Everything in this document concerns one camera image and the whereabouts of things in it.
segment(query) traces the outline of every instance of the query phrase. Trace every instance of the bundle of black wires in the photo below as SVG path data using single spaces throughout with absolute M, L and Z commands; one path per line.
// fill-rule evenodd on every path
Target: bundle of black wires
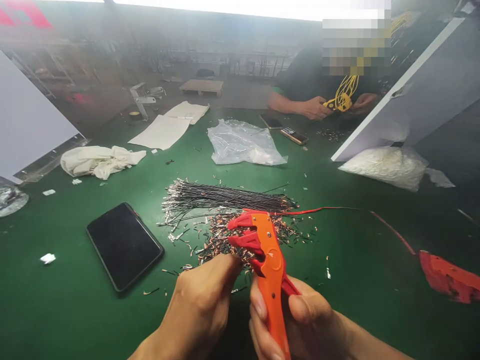
M 162 203 L 162 208 L 166 212 L 165 223 L 172 224 L 181 219 L 186 220 L 184 216 L 193 209 L 252 209 L 283 213 L 298 207 L 284 194 L 268 194 L 272 190 L 254 192 L 177 179 L 167 188 L 168 196 Z

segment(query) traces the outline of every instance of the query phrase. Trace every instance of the red wire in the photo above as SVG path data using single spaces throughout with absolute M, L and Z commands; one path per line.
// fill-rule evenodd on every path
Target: red wire
M 383 220 L 377 213 L 375 213 L 374 211 L 371 211 L 371 210 L 365 210 L 365 209 L 359 209 L 359 208 L 356 208 L 356 207 L 344 207 L 344 206 L 336 206 L 336 207 L 332 207 L 332 206 L 324 206 L 324 207 L 319 207 L 317 209 L 312 209 L 312 210 L 304 210 L 304 211 L 293 211 L 293 212 L 279 212 L 277 213 L 276 215 L 302 215 L 302 214 L 310 214 L 310 213 L 316 213 L 316 212 L 319 212 L 321 210 L 334 210 L 334 209 L 347 209 L 347 210 L 360 210 L 360 211 L 367 211 L 369 212 L 370 214 L 372 214 L 373 216 L 375 216 L 378 220 L 380 220 L 382 223 L 384 223 L 400 240 L 401 242 L 406 246 L 406 248 L 408 249 L 408 251 L 410 251 L 410 253 L 412 255 L 415 255 L 415 251 L 412 249 L 412 247 L 410 246 L 410 244 L 407 242 L 407 240 L 404 239 L 404 237 L 402 235 L 399 234 L 399 232 L 397 230 L 395 230 L 388 222 L 386 222 L 385 220 Z

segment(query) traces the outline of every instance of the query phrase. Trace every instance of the black shirt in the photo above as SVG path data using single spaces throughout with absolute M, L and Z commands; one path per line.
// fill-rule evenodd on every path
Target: black shirt
M 329 75 L 328 68 L 322 67 L 322 49 L 309 47 L 298 53 L 285 72 L 278 75 L 277 87 L 292 101 L 307 101 L 317 96 L 329 101 L 335 97 L 344 75 Z M 361 94 L 380 92 L 378 79 L 374 76 L 360 76 L 358 87 L 352 95 L 354 103 Z

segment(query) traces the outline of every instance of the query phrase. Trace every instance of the green workbench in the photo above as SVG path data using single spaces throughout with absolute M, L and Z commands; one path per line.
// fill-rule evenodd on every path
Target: green workbench
M 344 206 L 375 211 L 418 251 L 428 250 L 480 274 L 478 230 L 456 211 L 455 189 L 423 183 L 418 193 L 338 170 L 330 160 L 340 143 L 317 134 L 327 123 L 286 118 L 306 134 L 302 149 L 278 130 L 272 131 L 278 151 L 288 163 L 263 166 L 247 162 L 215 165 L 207 128 L 228 117 L 264 127 L 257 110 L 211 109 L 166 151 L 112 174 L 107 184 L 84 176 L 79 185 L 60 167 L 38 183 L 23 187 L 28 204 L 0 218 L 1 359 L 126 359 L 162 321 L 177 270 L 197 260 L 182 243 L 167 239 L 161 210 L 165 188 L 176 178 L 243 186 L 263 192 L 289 183 L 285 193 L 300 209 Z M 144 150 L 127 142 L 148 126 L 118 116 L 90 145 Z M 54 189 L 56 194 L 43 196 Z M 88 238 L 87 224 L 121 202 L 128 202 L 165 247 L 160 263 L 125 296 L 119 297 Z M 419 259 L 368 212 L 324 210 L 305 216 L 301 229 L 317 226 L 313 242 L 283 246 L 287 272 L 318 290 L 331 306 L 369 332 L 418 359 L 479 358 L 480 307 L 461 304 L 432 290 Z M 204 237 L 189 231 L 185 240 L 201 246 Z M 57 257 L 48 266 L 39 258 Z M 326 279 L 329 256 L 331 279 Z M 235 288 L 250 284 L 243 274 Z M 160 287 L 149 296 L 143 291 Z M 228 326 L 212 358 L 252 359 L 248 331 L 249 291 L 232 295 Z M 231 348 L 232 341 L 238 346 Z

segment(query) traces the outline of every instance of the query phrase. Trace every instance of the white board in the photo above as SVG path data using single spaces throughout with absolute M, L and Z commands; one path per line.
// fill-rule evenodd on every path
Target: white board
M 0 51 L 0 176 L 14 177 L 79 131 Z

